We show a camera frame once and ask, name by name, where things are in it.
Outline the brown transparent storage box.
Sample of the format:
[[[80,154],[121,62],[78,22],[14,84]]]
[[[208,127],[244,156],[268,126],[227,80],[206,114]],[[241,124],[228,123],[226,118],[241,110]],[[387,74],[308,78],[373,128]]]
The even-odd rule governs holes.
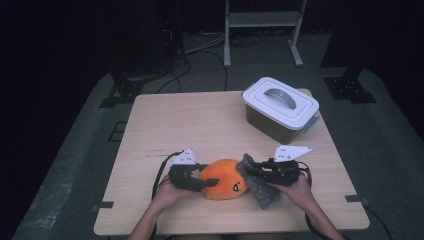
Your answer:
[[[265,135],[281,144],[287,145],[290,144],[300,133],[307,132],[317,122],[318,116],[312,116],[302,129],[292,130],[259,113],[252,107],[246,106],[246,120],[249,124],[263,132]]]

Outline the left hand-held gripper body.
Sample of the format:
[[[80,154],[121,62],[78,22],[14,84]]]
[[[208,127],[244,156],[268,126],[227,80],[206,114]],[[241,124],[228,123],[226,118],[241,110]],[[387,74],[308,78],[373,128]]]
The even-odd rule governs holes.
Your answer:
[[[203,188],[195,187],[195,180],[199,178],[194,177],[192,175],[194,171],[191,171],[192,167],[197,163],[194,151],[191,148],[172,157],[171,167],[168,172],[171,183],[179,189],[201,192]]]

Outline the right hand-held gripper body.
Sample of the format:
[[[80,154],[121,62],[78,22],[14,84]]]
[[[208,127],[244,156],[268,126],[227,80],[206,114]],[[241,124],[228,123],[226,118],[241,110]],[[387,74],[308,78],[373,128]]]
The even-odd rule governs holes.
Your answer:
[[[291,186],[298,180],[299,174],[304,172],[308,183],[312,184],[309,166],[297,161],[297,158],[312,150],[313,148],[309,146],[278,146],[274,156],[263,163],[263,178],[268,183]]]

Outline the person's left hand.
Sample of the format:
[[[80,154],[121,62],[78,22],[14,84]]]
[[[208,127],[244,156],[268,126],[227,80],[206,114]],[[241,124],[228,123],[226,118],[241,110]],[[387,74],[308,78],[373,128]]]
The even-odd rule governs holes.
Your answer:
[[[167,208],[176,204],[179,200],[192,194],[192,191],[179,189],[175,187],[170,181],[162,183],[155,197],[151,202],[151,206],[156,212],[162,213]]]

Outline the white metal stand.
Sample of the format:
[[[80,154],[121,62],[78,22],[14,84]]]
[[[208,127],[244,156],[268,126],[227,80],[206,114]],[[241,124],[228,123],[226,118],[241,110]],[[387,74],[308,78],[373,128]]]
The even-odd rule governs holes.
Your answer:
[[[293,27],[294,33],[287,40],[294,63],[297,67],[304,65],[297,49],[305,9],[308,0],[302,0],[298,11],[286,12],[231,12],[230,0],[225,0],[224,21],[224,60],[225,67],[231,66],[230,30],[236,28],[267,28],[267,27]]]

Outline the grey cloth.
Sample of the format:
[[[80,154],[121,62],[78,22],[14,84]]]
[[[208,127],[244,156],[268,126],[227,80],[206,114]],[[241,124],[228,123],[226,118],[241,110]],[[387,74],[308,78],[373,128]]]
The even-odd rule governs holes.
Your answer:
[[[242,160],[236,165],[237,171],[242,176],[247,187],[254,195],[261,209],[270,208],[280,197],[280,191],[270,186],[263,178],[250,176],[247,171],[261,171],[262,169],[252,169],[249,163],[255,162],[253,158],[245,153]]]

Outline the black stand with base plate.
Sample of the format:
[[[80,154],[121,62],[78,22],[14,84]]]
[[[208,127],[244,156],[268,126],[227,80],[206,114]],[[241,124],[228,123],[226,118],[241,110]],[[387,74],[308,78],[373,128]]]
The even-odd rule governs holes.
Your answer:
[[[364,21],[359,16],[356,0],[341,0],[341,7],[331,34],[322,68],[345,67],[341,76],[325,77],[324,82],[335,100],[350,100],[352,103],[375,103],[358,78],[366,65],[366,32],[361,28]]]
[[[95,5],[114,92],[103,106],[131,103],[172,70],[182,39],[181,0],[99,0]]]

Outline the person's right hand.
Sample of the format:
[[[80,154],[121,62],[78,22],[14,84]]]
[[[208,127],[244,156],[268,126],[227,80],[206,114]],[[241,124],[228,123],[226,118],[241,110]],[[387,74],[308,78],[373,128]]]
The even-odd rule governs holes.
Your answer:
[[[270,186],[283,192],[292,203],[304,211],[310,211],[317,205],[307,177],[303,173],[299,174],[298,180],[291,186],[282,186],[273,183],[270,183]]]

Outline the orange plush toy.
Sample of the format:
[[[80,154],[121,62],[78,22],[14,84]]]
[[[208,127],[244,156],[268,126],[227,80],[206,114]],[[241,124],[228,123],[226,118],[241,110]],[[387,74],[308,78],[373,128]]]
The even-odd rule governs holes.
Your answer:
[[[205,187],[203,194],[208,200],[228,200],[240,197],[248,186],[237,169],[238,161],[234,159],[217,160],[199,175],[201,180],[217,179],[215,186]]]

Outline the white lid with grey handle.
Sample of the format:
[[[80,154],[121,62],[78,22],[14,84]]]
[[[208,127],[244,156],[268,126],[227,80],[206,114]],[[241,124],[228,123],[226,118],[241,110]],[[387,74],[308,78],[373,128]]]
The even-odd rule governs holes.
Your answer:
[[[262,77],[242,93],[245,104],[290,130],[304,129],[319,110],[313,97],[271,77]]]

